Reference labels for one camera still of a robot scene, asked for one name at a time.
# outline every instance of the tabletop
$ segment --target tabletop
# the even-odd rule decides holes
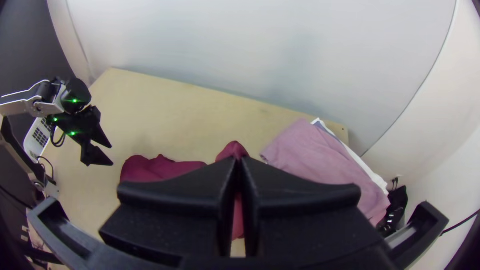
[[[112,144],[100,148],[113,166],[85,166],[81,147],[67,138],[61,148],[50,143],[43,156],[55,169],[60,200],[71,222],[100,239],[99,228],[120,205],[117,185],[125,160],[162,154],[175,161],[213,163],[231,141],[254,159],[297,119],[316,116],[220,91],[111,68],[91,87],[91,104],[101,111],[101,126]],[[343,142],[348,131],[325,121]],[[55,134],[55,139],[62,132]]]

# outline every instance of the crumpled fabric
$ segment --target crumpled fabric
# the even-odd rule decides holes
[[[234,157],[237,160],[249,157],[249,153],[238,141],[232,141],[217,155],[215,162]],[[127,159],[121,168],[120,182],[135,183],[160,182],[176,178],[181,175],[200,169],[207,164],[201,161],[176,162],[159,154],[156,158],[147,159],[141,155],[134,155]],[[242,198],[240,193],[235,195],[232,240],[244,234],[244,219],[242,213]]]
[[[357,185],[358,209],[373,226],[387,213],[390,201],[382,189],[336,138],[305,119],[285,129],[260,156],[277,169],[315,183]]]

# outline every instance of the cable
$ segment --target cable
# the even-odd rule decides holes
[[[60,137],[60,139],[58,139],[58,141],[54,141],[54,135],[55,135],[55,127],[52,126],[51,128],[51,133],[50,133],[50,141],[51,141],[51,144],[54,146],[54,147],[61,147],[64,145],[64,142],[65,142],[65,137],[66,137],[66,134],[63,133]]]
[[[457,225],[455,226],[452,226],[444,231],[441,232],[440,236],[443,236],[444,234],[450,232],[451,230],[454,230],[460,226],[462,226],[464,223],[466,223],[467,221],[471,220],[473,217],[475,217],[478,213],[480,213],[480,209],[478,211],[476,211],[475,213],[473,213],[471,216],[465,218],[462,222],[458,223]]]
[[[17,203],[23,205],[24,207],[28,208],[28,209],[33,209],[32,206],[28,205],[27,203],[21,201],[19,198],[17,198],[15,195],[13,195],[12,193],[10,193],[8,190],[6,190],[3,186],[0,185],[0,190],[2,190],[4,193],[8,194],[12,199],[14,199]]]
[[[55,182],[54,166],[52,165],[52,163],[51,163],[48,159],[46,159],[46,158],[43,157],[43,156],[39,156],[39,157],[36,158],[36,160],[38,160],[39,163],[40,163],[40,159],[43,159],[43,160],[45,160],[46,162],[48,162],[48,164],[50,164],[50,167],[51,167],[51,180],[52,180],[53,182]],[[43,164],[40,164],[40,165],[43,166],[43,169],[44,169],[45,172],[46,172],[47,170],[45,169],[45,165],[43,165]]]

